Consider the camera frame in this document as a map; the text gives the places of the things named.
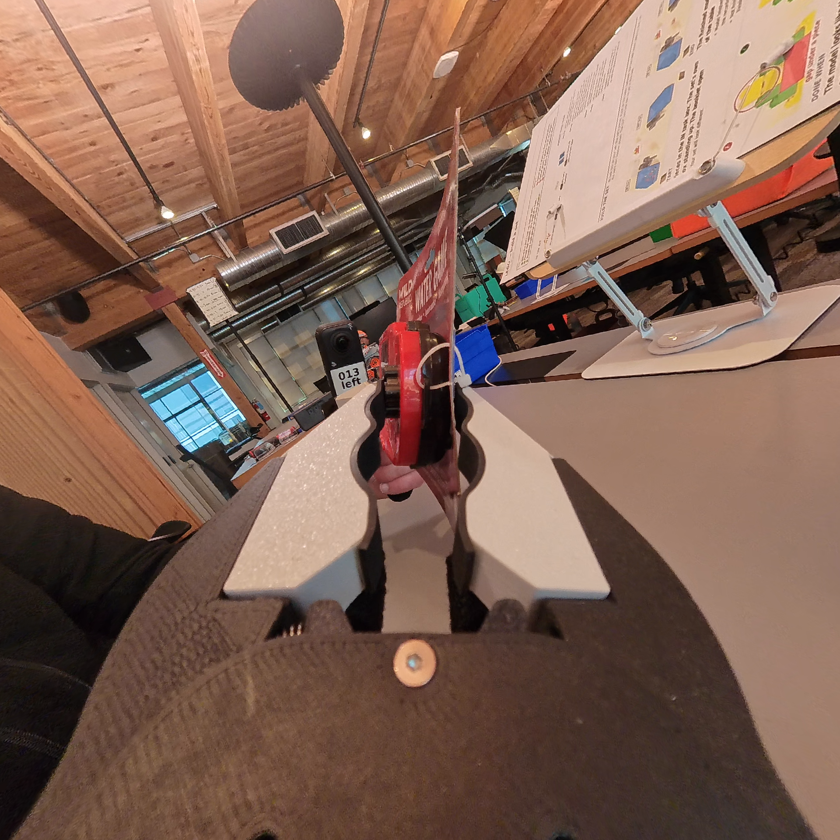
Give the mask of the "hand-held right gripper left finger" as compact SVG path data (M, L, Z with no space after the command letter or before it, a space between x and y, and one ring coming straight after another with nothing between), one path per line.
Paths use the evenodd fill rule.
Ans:
M362 593L375 500L358 454L375 429L374 394L373 384L357 387L288 451L224 584L227 597L351 604Z

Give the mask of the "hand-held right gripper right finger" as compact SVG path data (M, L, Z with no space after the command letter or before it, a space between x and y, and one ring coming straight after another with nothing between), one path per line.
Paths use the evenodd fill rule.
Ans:
M603 599L610 586L548 452L474 388L456 397L459 592L483 603Z

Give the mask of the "red handheld toy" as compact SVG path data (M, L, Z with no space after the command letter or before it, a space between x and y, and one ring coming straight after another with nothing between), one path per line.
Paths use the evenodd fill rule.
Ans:
M393 464L423 477L455 524L459 497L455 426L455 280L459 110L444 197L428 241L397 288L396 321L380 339L385 425Z

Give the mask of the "person's left forearm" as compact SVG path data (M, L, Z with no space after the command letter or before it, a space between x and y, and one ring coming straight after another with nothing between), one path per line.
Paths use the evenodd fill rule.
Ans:
M1 491L1 832L61 760L135 607L182 547Z

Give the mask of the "person's left hand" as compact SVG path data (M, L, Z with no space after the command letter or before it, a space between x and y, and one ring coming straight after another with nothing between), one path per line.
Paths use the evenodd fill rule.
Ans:
M401 496L424 484L424 478L410 466L383 463L368 481L377 499Z

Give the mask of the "black case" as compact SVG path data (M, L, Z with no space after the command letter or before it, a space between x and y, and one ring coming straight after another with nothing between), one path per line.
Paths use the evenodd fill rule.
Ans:
M315 395L307 400L295 411L291 417L297 423L301 431L308 431L323 422L338 409L338 404L332 393L326 395Z

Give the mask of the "light wooden desk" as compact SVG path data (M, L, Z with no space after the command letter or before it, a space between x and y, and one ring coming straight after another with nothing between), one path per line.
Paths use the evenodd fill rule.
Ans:
M242 487L256 475L259 469L266 466L272 459L277 459L285 454L296 442L309 434L308 430L301 430L299 427L279 430L278 433L262 438L259 444L253 447L243 463L234 474L232 483L235 488Z

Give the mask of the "black office chair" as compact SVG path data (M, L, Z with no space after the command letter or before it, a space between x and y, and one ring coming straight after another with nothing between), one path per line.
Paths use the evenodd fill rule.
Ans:
M190 461L197 465L226 500L229 500L233 495L238 493L238 489L233 484L231 476L227 476L222 471L219 471L213 465L208 464L194 453L189 452L182 445L177 444L175 447L181 454L181 461Z

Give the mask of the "white handwritten board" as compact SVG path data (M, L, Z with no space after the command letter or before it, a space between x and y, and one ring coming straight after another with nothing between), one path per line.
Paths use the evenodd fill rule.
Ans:
M215 277L204 279L186 289L204 316L208 326L238 318L238 312Z

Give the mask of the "small blue plastic bin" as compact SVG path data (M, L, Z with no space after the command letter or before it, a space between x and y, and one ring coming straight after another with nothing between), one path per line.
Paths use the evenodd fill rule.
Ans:
M472 385L485 380L488 373L500 364L500 357L486 324L455 334L456 349L460 353L460 370Z

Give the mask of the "green plastic bin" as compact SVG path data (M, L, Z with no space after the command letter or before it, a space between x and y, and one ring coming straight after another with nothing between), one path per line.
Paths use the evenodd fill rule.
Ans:
M504 304L506 299L499 287L497 278L491 275L485 275L484 280L493 301L498 305ZM455 311L462 322L482 317L489 309L490 300L487 295L487 290L479 282L470 287L466 294L457 297L455 301Z

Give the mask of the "grid pane window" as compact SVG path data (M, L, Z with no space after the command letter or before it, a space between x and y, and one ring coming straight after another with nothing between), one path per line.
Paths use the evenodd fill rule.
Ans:
M144 388L142 398L190 452L218 440L242 419L236 405L211 373L182 376Z

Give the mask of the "white document stand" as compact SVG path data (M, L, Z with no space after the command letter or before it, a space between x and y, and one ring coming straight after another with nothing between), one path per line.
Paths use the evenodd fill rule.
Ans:
M724 196L745 185L752 177L747 173L746 156L733 161L740 165L740 175L727 189L721 190L718 197L704 197L683 206L675 211L673 217L659 218L654 229L692 212L708 218L745 270L753 288L751 302L696 311L657 322L652 322L636 310L598 258L613 247L654 229L613 241L602 253L592 255L577 265L568 264L556 269L549 261L543 262L550 265L551 275L582 266L585 274L606 291L635 328L617 347L583 372L585 379L729 370L766 361L786 350L838 299L836 290L815 291L805 292L802 296L796 294L793 302L779 302L780 295L771 278L761 268L746 240L737 232L729 211L721 203Z

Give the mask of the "printed instruction sheet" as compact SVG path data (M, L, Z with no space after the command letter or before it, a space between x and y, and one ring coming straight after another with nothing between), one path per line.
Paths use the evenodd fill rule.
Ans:
M837 103L838 2L642 2L534 129L504 277L718 197Z

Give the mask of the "orange plastic bin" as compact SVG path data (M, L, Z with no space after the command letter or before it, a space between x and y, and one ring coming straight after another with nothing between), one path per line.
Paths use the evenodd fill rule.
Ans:
M829 196L836 190L833 159L817 159L811 152L780 174L741 190L722 203L735 223L746 227Z

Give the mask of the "large white duct vent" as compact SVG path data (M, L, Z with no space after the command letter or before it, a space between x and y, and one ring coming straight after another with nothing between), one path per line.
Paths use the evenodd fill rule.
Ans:
M322 222L322 217L315 211L300 215L269 231L271 240L280 252L288 254L299 251L329 235Z

